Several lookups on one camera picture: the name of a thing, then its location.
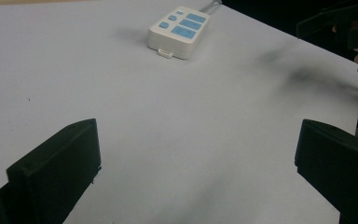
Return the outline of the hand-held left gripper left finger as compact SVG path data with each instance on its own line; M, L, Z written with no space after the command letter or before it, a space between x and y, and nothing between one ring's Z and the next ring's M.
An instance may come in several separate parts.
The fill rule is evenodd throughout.
M101 170L95 119L70 124L7 168L15 224L62 224Z

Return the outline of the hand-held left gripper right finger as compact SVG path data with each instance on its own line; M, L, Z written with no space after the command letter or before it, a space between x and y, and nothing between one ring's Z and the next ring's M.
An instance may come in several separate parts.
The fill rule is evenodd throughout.
M358 224L358 130L350 134L320 121L303 120L295 166L339 211L339 224Z

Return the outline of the white power strip blue sockets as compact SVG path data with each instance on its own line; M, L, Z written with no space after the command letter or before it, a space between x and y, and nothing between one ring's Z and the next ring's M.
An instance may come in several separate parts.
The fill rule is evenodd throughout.
M158 55L187 60L201 40L210 16L189 7L177 7L150 26L147 46Z

